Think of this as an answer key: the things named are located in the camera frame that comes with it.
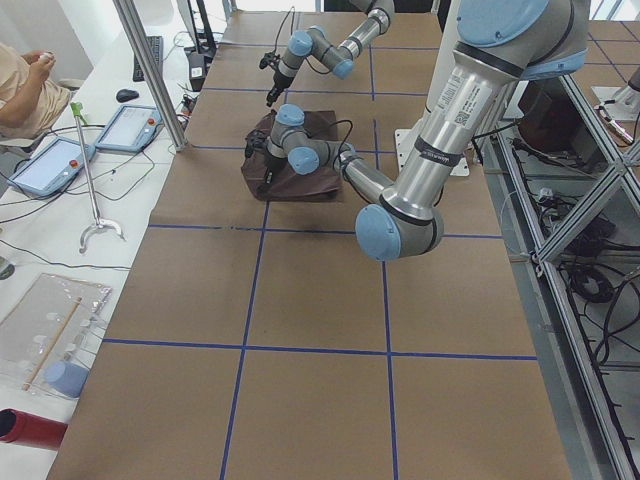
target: dark brown fabric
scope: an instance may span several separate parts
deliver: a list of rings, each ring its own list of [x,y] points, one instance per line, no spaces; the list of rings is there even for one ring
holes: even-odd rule
[[[271,132],[276,112],[271,110],[249,132],[245,140],[266,139]],[[319,140],[337,141],[338,129],[335,125],[334,111],[305,112],[306,131]],[[241,171],[249,190],[255,198],[262,201],[289,202],[327,202],[336,200],[341,189],[341,180],[330,167],[320,167],[309,175],[296,174],[288,162],[278,171],[273,171],[270,183],[265,182],[267,175],[264,150],[254,147],[245,153],[245,162]]]

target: tablet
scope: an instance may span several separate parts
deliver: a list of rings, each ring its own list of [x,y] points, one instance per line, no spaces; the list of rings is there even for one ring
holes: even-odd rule
[[[86,145],[91,160],[96,149]],[[80,144],[75,140],[57,137],[38,152],[8,180],[9,185],[38,196],[51,195],[67,185],[84,167]]]
[[[95,146],[98,150],[139,153],[156,136],[162,117],[155,107],[121,105]]]

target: black mouse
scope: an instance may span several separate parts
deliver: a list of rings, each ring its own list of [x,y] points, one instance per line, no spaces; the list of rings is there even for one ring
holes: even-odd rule
[[[123,88],[122,90],[118,90],[116,93],[116,100],[120,103],[128,102],[129,100],[133,100],[134,98],[138,98],[140,94],[135,90],[129,90],[128,88]]]

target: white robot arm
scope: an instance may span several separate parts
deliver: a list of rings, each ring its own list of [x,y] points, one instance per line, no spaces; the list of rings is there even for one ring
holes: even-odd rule
[[[338,47],[327,40],[322,27],[313,26],[307,31],[298,30],[289,39],[282,57],[268,52],[260,61],[260,69],[271,67],[273,88],[267,94],[267,106],[271,106],[280,94],[291,86],[304,60],[313,56],[338,78],[346,78],[358,58],[374,38],[389,29],[395,15],[393,0],[349,0],[367,14],[367,19]]]
[[[350,146],[309,139],[304,114],[293,105],[277,115],[269,154],[288,157],[300,174],[329,164],[372,204],[356,219],[358,243],[370,257],[382,261],[426,253],[443,233],[434,202],[496,95],[519,79],[580,68],[588,16],[589,0],[461,0],[455,67],[395,182]]]

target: person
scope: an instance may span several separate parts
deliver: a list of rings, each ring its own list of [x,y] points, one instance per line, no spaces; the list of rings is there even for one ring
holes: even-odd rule
[[[20,55],[0,43],[0,135],[36,138],[69,103],[69,90],[49,79],[56,63],[50,52]]]

